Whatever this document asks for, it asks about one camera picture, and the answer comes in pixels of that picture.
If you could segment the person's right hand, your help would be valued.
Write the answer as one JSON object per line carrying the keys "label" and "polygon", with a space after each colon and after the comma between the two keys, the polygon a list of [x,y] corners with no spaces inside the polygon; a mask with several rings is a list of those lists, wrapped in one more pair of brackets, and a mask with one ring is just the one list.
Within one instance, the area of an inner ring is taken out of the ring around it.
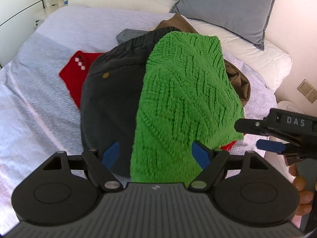
{"label": "person's right hand", "polygon": [[311,191],[305,189],[307,182],[303,177],[299,176],[297,166],[295,164],[289,166],[288,170],[290,175],[294,177],[292,184],[297,189],[300,196],[300,202],[296,210],[296,216],[302,217],[311,212],[311,202],[314,195]]}

